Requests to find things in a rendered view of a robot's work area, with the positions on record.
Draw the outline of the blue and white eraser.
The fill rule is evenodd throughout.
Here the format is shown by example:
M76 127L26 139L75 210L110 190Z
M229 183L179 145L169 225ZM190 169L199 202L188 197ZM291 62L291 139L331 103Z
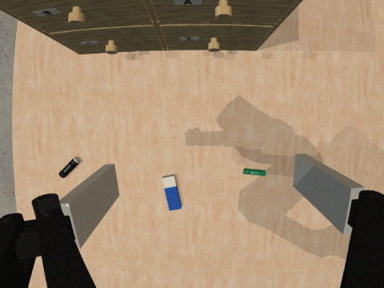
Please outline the blue and white eraser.
M182 208L175 175L162 176L162 182L166 194L169 210L179 210Z

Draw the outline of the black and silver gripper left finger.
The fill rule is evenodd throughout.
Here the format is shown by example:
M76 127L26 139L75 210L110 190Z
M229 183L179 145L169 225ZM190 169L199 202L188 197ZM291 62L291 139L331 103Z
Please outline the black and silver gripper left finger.
M60 200L57 194L33 199L36 219L2 216L0 288L28 288L39 256L47 288L96 288L78 249L119 195L115 164L105 164Z

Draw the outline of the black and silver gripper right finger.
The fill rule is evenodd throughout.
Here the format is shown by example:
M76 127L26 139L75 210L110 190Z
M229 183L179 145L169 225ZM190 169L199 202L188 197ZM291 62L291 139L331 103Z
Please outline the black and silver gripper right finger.
M307 154L295 155L293 187L342 234L351 234L340 288L384 288L384 194L364 190Z

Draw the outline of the black aa battery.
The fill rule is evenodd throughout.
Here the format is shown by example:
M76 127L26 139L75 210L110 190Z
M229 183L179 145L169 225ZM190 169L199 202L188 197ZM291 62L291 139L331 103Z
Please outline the black aa battery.
M80 159L78 157L74 157L59 173L61 178L65 178L79 163Z

